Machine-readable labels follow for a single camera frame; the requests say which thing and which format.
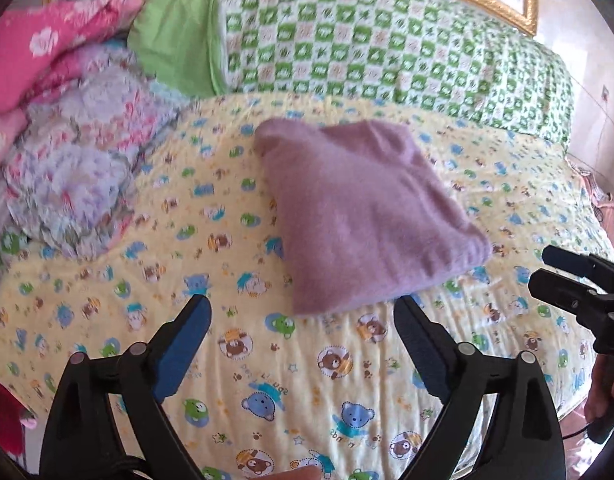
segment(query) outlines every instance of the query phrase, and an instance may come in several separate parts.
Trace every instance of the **floral quilt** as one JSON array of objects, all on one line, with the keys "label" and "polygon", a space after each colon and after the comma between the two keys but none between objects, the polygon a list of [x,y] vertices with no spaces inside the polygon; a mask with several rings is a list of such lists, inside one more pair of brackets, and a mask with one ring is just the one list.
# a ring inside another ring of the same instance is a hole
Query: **floral quilt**
[{"label": "floral quilt", "polygon": [[109,249],[132,219],[132,171],[177,117],[178,104],[155,95],[131,68],[133,55],[86,46],[80,79],[62,64],[31,105],[31,124],[5,167],[8,207],[30,237],[68,257],[94,258]]}]

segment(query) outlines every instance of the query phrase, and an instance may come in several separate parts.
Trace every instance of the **screw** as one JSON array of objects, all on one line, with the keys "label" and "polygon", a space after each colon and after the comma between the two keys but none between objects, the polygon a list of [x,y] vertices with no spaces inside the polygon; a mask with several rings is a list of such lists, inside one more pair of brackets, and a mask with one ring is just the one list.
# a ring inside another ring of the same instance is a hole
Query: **screw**
[{"label": "screw", "polygon": [[524,362],[526,362],[527,364],[532,364],[536,362],[536,356],[533,355],[531,352],[522,352],[520,354],[520,357],[522,358],[522,360]]},{"label": "screw", "polygon": [[69,358],[69,361],[73,365],[79,365],[85,360],[85,354],[83,352],[76,352]]},{"label": "screw", "polygon": [[463,355],[474,355],[476,353],[476,347],[471,343],[460,343],[458,345],[458,351]]},{"label": "screw", "polygon": [[132,355],[140,355],[144,354],[146,349],[147,345],[145,343],[138,342],[129,347],[129,353]]}]

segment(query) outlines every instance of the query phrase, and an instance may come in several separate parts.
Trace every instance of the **black clamp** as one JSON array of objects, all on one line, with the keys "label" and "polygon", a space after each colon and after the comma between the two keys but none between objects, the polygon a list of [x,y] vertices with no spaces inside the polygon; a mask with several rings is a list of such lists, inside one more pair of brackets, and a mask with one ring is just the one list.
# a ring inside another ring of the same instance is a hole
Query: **black clamp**
[{"label": "black clamp", "polygon": [[[91,360],[73,354],[58,385],[40,456],[43,480],[199,480],[203,476],[161,408],[180,386],[212,319],[209,301],[193,296],[152,340],[124,354]],[[145,460],[127,456],[108,394],[122,394]]]},{"label": "black clamp", "polygon": [[[610,357],[602,379],[603,389],[610,392],[614,381],[614,263],[594,254],[585,256],[555,246],[544,248],[542,260],[548,266],[590,280],[605,292],[599,294],[591,286],[546,269],[536,270],[529,279],[529,291],[534,298],[574,314],[576,321],[594,334],[594,351]],[[589,425],[587,435],[603,444],[613,428],[614,399],[605,416]]]},{"label": "black clamp", "polygon": [[558,416],[536,357],[483,355],[456,343],[410,296],[396,301],[394,322],[427,391],[443,403],[434,427],[401,480],[446,480],[467,444],[482,397],[498,394],[474,480],[565,479]]}]

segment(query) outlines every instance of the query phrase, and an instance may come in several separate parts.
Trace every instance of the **black cable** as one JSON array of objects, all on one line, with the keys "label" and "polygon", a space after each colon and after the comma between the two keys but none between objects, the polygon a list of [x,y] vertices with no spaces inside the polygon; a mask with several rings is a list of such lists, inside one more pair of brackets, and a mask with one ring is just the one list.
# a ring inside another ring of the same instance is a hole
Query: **black cable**
[{"label": "black cable", "polygon": [[562,437],[562,440],[567,440],[568,438],[572,438],[574,436],[578,436],[581,433],[584,433],[587,430],[587,428],[589,428],[590,425],[591,424],[587,424],[584,428],[582,428],[582,430],[578,430],[575,433],[571,433],[571,434],[565,435],[564,437]]}]

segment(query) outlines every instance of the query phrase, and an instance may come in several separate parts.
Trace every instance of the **folded purple cloth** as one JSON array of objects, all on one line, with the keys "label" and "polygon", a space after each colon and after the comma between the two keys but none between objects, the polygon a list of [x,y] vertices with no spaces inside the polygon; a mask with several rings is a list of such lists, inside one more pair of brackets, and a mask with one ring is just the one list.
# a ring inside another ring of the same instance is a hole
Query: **folded purple cloth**
[{"label": "folded purple cloth", "polygon": [[255,149],[276,198],[296,314],[397,298],[490,255],[404,125],[271,119]]}]

